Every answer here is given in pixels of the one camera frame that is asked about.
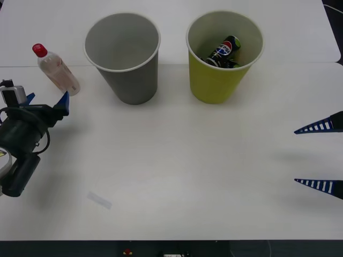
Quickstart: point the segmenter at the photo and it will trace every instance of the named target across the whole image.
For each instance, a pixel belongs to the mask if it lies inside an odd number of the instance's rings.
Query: gray paper cup
[[[121,101],[141,104],[157,90],[160,42],[160,32],[152,21],[122,12],[93,25],[84,51]]]

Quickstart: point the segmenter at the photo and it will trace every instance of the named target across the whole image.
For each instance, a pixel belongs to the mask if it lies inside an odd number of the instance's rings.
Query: can
[[[235,36],[228,36],[224,39],[215,51],[213,51],[206,59],[206,63],[215,67],[224,68],[227,60],[239,49],[241,43]]]
[[[224,68],[233,69],[233,68],[239,68],[239,67],[241,66],[235,60],[231,59],[226,62]]]

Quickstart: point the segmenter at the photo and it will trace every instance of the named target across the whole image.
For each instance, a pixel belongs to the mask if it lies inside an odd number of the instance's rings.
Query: yellow paper cup
[[[200,60],[206,59],[229,35],[241,41],[235,56],[241,67],[224,69]],[[232,11],[213,11],[198,17],[187,30],[186,42],[190,87],[193,95],[205,103],[227,100],[264,49],[263,35],[256,23]]]

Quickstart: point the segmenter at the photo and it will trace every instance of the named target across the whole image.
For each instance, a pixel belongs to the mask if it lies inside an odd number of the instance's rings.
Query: pepsi logo
[[[216,52],[221,55],[229,55],[232,51],[232,44],[229,41],[224,41],[216,48]]]

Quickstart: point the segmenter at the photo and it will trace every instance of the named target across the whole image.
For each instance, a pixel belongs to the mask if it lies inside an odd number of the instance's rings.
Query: bottle cap
[[[48,50],[42,44],[35,44],[32,46],[32,50],[38,57],[44,57],[48,54]]]

